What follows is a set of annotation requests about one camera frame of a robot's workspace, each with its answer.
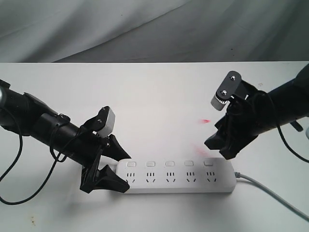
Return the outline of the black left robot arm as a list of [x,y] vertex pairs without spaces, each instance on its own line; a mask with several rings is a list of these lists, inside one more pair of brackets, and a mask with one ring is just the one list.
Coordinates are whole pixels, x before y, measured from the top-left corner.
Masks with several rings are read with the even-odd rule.
[[112,134],[115,114],[109,106],[77,127],[70,118],[58,114],[29,93],[20,94],[10,84],[0,82],[0,125],[11,132],[31,136],[82,165],[80,190],[90,193],[107,189],[120,193],[129,184],[108,166],[98,168],[102,156],[120,161],[130,156]]

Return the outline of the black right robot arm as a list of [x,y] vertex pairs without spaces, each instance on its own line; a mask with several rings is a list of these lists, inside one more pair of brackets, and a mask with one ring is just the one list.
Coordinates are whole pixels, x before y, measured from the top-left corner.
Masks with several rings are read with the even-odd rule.
[[260,134],[277,129],[285,140],[281,126],[291,124],[298,132],[303,130],[298,119],[309,115],[309,67],[305,66],[287,83],[266,93],[244,81],[237,71],[229,71],[216,90],[211,105],[218,111],[227,106],[225,115],[215,124],[216,133],[205,141],[210,150],[217,150],[230,160]]

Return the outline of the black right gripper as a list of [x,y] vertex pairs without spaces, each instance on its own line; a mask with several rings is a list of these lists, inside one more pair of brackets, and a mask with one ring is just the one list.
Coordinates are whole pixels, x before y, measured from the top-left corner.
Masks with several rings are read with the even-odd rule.
[[217,132],[204,145],[230,160],[259,134],[276,128],[278,114],[270,95],[256,91],[248,99],[235,98],[229,104],[226,114],[216,124]]

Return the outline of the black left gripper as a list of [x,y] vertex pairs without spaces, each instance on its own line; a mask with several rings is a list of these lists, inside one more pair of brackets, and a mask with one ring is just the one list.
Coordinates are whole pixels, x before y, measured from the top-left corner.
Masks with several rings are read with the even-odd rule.
[[110,168],[98,168],[101,155],[116,161],[130,159],[131,156],[120,146],[115,135],[97,137],[93,143],[73,138],[61,152],[68,158],[82,165],[80,190],[90,193],[93,190],[111,190],[125,193],[130,186]]

